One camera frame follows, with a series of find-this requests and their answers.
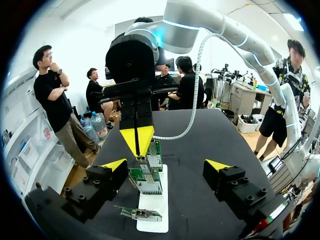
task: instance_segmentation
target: black t-shirt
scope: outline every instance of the black t-shirt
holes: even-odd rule
[[[33,85],[35,98],[46,111],[49,123],[55,133],[63,128],[72,113],[72,107],[64,92],[57,100],[48,100],[51,91],[60,88],[60,86],[59,75],[51,70],[45,75],[39,75]]]
[[[92,80],[89,81],[88,86],[86,87],[85,96],[91,112],[101,110],[101,104],[99,104],[99,100],[95,96],[91,96],[91,93],[101,93],[102,89],[103,87],[100,86],[98,82],[94,82]]]
[[[180,97],[180,108],[181,109],[192,109],[194,102],[194,92],[195,92],[195,72],[187,73],[183,78],[181,78],[176,95]],[[196,103],[196,108],[200,108],[204,100],[204,84],[199,76],[199,87],[198,87],[198,98]]]
[[[156,76],[156,79],[159,81],[159,83],[162,83],[162,84],[174,84],[175,83],[174,78],[172,76],[170,76],[169,73],[165,76],[158,75],[158,76]]]

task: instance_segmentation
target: glasses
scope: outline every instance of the glasses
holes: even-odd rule
[[[50,56],[52,56],[52,51],[49,52],[47,55],[45,55],[46,58],[48,58],[48,57],[50,57]]]

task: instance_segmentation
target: black table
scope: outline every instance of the black table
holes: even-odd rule
[[[187,127],[191,110],[153,113],[156,136],[177,136]],[[137,222],[120,215],[118,205],[137,208],[139,191],[126,180],[112,202],[107,201],[92,220],[86,222],[98,230],[124,240],[237,239],[245,227],[225,202],[218,202],[202,176],[204,160],[239,165],[246,177],[274,196],[267,176],[252,150],[237,129],[219,110],[199,109],[190,132],[177,140],[161,141],[163,163],[168,166],[168,233],[147,233],[136,229]],[[103,165],[127,159],[128,167],[138,168],[129,147],[115,126],[106,139],[94,164]]]

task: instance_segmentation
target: robotic arm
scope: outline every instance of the robotic arm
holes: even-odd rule
[[[272,179],[279,179],[275,173],[270,180],[277,186],[274,187],[275,192],[292,181],[299,186],[302,179],[316,177],[319,168],[316,166],[319,166],[320,159],[313,155],[309,156],[308,162],[306,161],[310,146],[302,146],[299,143],[301,128],[292,89],[289,84],[280,86],[274,71],[266,68],[267,65],[275,62],[275,55],[270,46],[247,27],[218,11],[213,12],[202,8],[191,0],[168,0],[163,20],[134,23],[125,35],[141,35],[149,39],[156,63],[159,57],[158,46],[176,54],[189,53],[200,28],[209,30],[216,37],[227,42],[249,68],[258,72],[268,86],[275,104],[285,108],[287,145],[283,154],[288,154],[290,151],[292,153],[284,161],[281,174],[289,172],[290,177],[286,181],[273,182]]]

